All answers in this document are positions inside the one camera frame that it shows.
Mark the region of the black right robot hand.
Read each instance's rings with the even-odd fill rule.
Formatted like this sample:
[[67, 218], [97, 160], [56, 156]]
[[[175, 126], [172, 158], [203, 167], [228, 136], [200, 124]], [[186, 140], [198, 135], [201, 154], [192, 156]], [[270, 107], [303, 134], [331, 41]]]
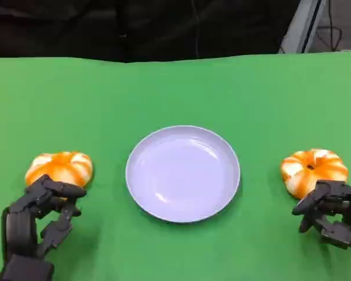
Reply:
[[317, 181], [292, 209], [292, 215], [302, 216], [300, 233], [315, 228], [323, 243], [351, 248], [351, 186], [344, 181]]

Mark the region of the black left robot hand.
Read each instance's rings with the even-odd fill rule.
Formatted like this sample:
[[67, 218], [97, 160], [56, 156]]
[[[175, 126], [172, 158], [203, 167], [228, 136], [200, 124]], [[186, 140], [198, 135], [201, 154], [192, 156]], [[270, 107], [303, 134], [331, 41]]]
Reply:
[[[81, 215], [76, 206], [78, 198], [87, 191], [74, 184], [52, 180], [44, 174], [25, 189], [25, 193], [2, 212], [1, 236], [4, 262], [12, 255], [44, 258], [56, 249], [70, 234], [71, 219]], [[36, 220], [50, 212], [59, 213], [55, 221], [41, 231], [38, 242]]]

